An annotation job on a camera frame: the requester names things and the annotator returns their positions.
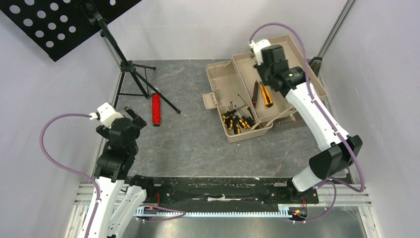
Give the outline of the red black utility knife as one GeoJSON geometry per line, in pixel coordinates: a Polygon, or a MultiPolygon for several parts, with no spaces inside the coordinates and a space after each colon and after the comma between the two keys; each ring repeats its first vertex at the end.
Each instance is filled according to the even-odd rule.
{"type": "Polygon", "coordinates": [[[259,82],[256,80],[254,82],[253,95],[252,95],[252,105],[254,108],[257,106],[257,103],[258,103],[258,94],[259,94],[259,82]]]}

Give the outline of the beige plastic tool box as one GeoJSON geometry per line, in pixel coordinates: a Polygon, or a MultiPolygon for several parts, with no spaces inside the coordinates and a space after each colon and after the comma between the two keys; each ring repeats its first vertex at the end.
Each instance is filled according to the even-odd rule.
{"type": "Polygon", "coordinates": [[[223,132],[229,143],[263,136],[280,118],[291,119],[295,108],[279,93],[262,86],[262,79],[254,67],[252,53],[233,55],[228,61],[206,66],[211,92],[203,94],[207,109],[217,109],[223,132]],[[240,126],[236,131],[224,123],[224,115],[240,107],[236,117],[254,117],[257,125],[240,126]]]}

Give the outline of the screwdriver yellow black extra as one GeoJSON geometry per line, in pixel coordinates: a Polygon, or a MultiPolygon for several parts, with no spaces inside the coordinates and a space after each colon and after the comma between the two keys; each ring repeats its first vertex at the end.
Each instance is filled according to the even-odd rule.
{"type": "Polygon", "coordinates": [[[241,127],[242,129],[246,129],[247,128],[247,126],[244,123],[244,121],[238,115],[235,115],[234,118],[235,118],[235,120],[236,120],[236,122],[237,122],[237,124],[238,124],[239,127],[241,127]]]}

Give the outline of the screwdriver yellow black sideways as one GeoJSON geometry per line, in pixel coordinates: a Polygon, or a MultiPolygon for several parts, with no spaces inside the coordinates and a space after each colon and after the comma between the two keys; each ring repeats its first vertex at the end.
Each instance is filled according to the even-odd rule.
{"type": "Polygon", "coordinates": [[[230,102],[230,106],[228,107],[228,111],[225,113],[225,125],[227,127],[227,130],[233,129],[233,115],[232,115],[232,109],[233,104],[232,101],[230,102]]]}

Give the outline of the screwdriver black handle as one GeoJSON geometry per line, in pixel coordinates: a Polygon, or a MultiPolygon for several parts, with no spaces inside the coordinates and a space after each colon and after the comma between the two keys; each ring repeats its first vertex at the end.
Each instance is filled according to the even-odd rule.
{"type": "Polygon", "coordinates": [[[252,112],[252,110],[251,110],[251,107],[246,103],[246,101],[241,97],[241,95],[239,95],[238,94],[238,97],[243,101],[243,103],[245,104],[245,106],[246,106],[246,109],[248,110],[248,112],[250,113],[250,116],[251,116],[251,118],[253,119],[253,120],[255,120],[255,117],[254,117],[254,114],[253,114],[253,112],[252,112]]]}

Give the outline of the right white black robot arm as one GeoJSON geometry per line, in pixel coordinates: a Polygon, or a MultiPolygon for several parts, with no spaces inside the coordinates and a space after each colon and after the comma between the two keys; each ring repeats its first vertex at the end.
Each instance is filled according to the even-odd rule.
{"type": "Polygon", "coordinates": [[[309,159],[308,166],[287,182],[287,198],[299,202],[311,188],[354,164],[363,142],[341,127],[320,101],[308,68],[289,66],[282,46],[253,46],[252,52],[263,84],[279,92],[297,110],[320,149],[309,159]]]}

